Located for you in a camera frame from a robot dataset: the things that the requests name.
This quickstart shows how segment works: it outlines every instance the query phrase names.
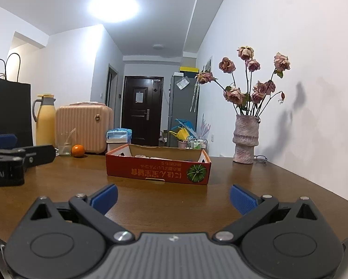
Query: yellow kettle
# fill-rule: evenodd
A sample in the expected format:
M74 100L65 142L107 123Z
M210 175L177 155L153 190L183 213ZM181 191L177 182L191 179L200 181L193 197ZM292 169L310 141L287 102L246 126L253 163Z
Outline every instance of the yellow kettle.
M35 100L32 106L32 114L36 122L36 145L55 146L55 106L53 94L40 94L41 99ZM35 103L41 103L37 116L34 113Z
M169 131L169 133L173 134L178 140L186 140L189 136L187 129L179 128L179 131L175 133L174 131Z

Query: pink ceramic vase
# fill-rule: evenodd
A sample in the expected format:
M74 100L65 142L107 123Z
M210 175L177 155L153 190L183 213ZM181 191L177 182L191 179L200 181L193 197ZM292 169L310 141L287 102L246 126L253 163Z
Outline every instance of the pink ceramic vase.
M241 164L252 164L254 147L259 145L259 117L252 115L236 115L236 129L233 142L236 144L233 161Z

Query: bright round light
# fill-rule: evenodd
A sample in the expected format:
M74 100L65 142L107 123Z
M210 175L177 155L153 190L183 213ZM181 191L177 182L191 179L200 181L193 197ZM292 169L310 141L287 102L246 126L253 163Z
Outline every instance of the bright round light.
M92 0L89 12L105 22L117 23L133 18L139 6L135 0Z

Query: flower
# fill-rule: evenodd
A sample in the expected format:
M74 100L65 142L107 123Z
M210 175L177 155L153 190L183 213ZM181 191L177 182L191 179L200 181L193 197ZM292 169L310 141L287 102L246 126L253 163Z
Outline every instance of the flower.
M261 64L259 64L256 60L251 59L249 61L247 61L248 64L248 69L250 72L254 72L256 70L261 69Z
M249 46L241 46L237 51L239 52L239 57L244 61L250 60L254 57L254 49Z
M279 72L283 72L285 69L290 70L290 62L287 56L282 55L281 53L277 53L275 55L275 68Z
M245 95L241 93L240 88L236 87L232 87L229 91L223 91L223 96L226 99L226 101L236 105L241 105L245 97Z
M254 104L259 104L261 102L261 100L263 99L263 96L261 96L258 92L254 92L252 95L251 95L251 101L254 103Z
M279 100L280 104L282 104L285 100L285 94L281 91L281 99Z
M271 92L275 92L276 90L276 85L272 80L266 81L264 83L266 86L268 86L267 91L266 91L266 95L271 95Z
M260 81L258 81L258 83L255 84L253 90L264 97L267 92L267 85L266 83L261 83Z
M228 57L224 57L219 63L219 69L224 73L231 73L236 70L236 66Z
M197 75L197 79L199 80L200 84L215 81L215 77L213 77L211 72L201 72Z

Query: black shopping bag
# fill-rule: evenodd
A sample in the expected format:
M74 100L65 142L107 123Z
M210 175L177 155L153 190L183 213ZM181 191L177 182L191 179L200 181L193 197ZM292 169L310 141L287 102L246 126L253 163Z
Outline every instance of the black shopping bag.
M16 147L33 146L30 84L18 82L19 71L16 82L8 81L6 63L5 73L0 73L0 134L15 134Z

